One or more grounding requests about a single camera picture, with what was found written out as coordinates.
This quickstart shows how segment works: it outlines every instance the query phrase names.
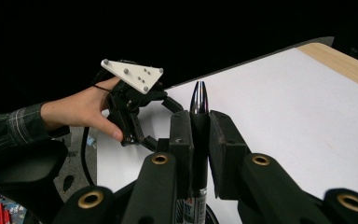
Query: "table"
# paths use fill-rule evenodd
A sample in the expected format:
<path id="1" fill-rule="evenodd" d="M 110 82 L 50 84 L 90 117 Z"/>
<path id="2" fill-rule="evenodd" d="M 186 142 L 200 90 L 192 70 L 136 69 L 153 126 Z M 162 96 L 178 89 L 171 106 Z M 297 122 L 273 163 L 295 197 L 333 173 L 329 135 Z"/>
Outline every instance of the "table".
<path id="1" fill-rule="evenodd" d="M 231 116 L 252 152 L 273 157 L 303 190 L 320 199 L 332 188 L 358 192 L 357 60 L 310 43 L 167 93 L 188 109 L 198 80 L 205 82 L 209 108 Z M 145 136 L 169 137 L 171 114 L 160 102 L 142 108 Z M 137 178 L 148 154 L 99 133 L 97 184 L 112 191 L 124 187 Z M 236 201 L 215 199 L 211 172 L 207 204 L 220 223 L 241 223 Z"/>

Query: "black background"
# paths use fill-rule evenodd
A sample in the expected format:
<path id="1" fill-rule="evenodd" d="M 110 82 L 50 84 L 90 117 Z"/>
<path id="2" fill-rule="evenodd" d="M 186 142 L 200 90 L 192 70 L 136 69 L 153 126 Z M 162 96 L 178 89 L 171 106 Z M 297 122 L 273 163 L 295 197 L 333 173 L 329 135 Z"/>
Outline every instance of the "black background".
<path id="1" fill-rule="evenodd" d="M 0 1 L 0 113 L 88 87 L 102 59 L 164 68 L 165 87 L 316 37 L 357 1 Z"/>

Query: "pen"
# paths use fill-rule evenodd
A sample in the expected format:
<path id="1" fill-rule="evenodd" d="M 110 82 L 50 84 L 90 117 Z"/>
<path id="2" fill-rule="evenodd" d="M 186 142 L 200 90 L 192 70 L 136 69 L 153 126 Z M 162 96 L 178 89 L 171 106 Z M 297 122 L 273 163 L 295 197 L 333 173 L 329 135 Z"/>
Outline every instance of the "pen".
<path id="1" fill-rule="evenodd" d="M 191 196 L 184 202 L 185 224 L 204 224 L 208 178 L 209 109 L 205 83 L 198 81 L 190 104 L 191 129 L 194 142 Z"/>

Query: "person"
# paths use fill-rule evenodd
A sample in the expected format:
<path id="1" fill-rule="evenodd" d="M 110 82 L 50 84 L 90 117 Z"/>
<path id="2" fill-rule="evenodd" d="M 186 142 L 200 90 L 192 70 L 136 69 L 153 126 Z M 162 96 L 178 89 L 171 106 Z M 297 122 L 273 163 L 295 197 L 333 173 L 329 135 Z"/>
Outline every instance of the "person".
<path id="1" fill-rule="evenodd" d="M 70 126 L 95 128 L 121 142 L 122 131 L 102 114 L 107 108 L 108 90 L 119 81 L 111 77 L 64 98 L 0 114 L 0 160 L 12 148 L 52 139 L 57 131 L 69 130 Z"/>

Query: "gray carpet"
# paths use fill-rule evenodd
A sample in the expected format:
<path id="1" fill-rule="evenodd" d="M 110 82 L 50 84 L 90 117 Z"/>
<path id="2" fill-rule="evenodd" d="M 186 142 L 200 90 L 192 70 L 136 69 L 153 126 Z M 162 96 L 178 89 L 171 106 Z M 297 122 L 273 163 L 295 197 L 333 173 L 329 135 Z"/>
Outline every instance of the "gray carpet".
<path id="1" fill-rule="evenodd" d="M 282 50 L 294 48 L 294 47 L 301 46 L 301 45 L 311 43 L 311 42 L 323 43 L 327 46 L 332 46 L 333 40 L 334 40 L 334 37 L 331 37 L 331 36 L 316 38 L 316 39 L 312 39 L 312 40 L 305 41 L 302 43 L 298 43 L 297 45 L 288 46 L 287 48 L 284 48 L 284 49 L 281 49 L 281 50 L 278 50 L 275 52 L 271 52 L 270 54 L 274 54 L 274 53 L 277 53 Z M 77 190 L 82 189 L 90 184 L 88 179 L 85 176 L 84 170 L 82 169 L 82 162 L 81 162 L 82 161 L 81 160 L 81 142 L 82 142 L 83 132 L 84 132 L 84 128 L 71 128 L 71 144 L 68 147 L 69 155 L 66 158 L 65 164 L 63 165 L 59 176 L 56 177 L 56 179 L 54 180 L 57 190 L 59 191 L 59 193 L 62 196 L 62 199 L 65 202 L 69 199 L 69 197 L 74 192 L 76 192 Z M 97 130 L 89 129 L 89 135 L 92 137 L 96 137 L 97 132 L 98 132 Z M 97 149 L 92 146 L 87 145 L 86 150 L 85 150 L 85 158 L 86 158 L 86 164 L 88 167 L 90 177 L 91 177 L 93 183 L 95 185 L 98 185 L 98 183 L 97 183 Z M 69 188 L 68 188 L 68 186 L 65 185 L 65 178 L 67 176 L 73 177 L 73 183 Z"/>

